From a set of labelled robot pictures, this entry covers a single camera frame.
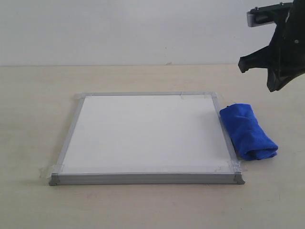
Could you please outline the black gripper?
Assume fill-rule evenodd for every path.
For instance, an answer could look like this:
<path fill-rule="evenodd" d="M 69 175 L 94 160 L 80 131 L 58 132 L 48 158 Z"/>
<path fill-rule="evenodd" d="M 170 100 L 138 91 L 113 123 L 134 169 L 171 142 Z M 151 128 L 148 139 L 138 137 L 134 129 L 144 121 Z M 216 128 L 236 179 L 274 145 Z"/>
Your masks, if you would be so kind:
<path fill-rule="evenodd" d="M 281 90 L 305 72 L 305 2 L 292 1 L 286 18 L 279 20 L 269 44 L 240 58 L 242 73 L 253 68 L 267 69 L 267 88 Z"/>

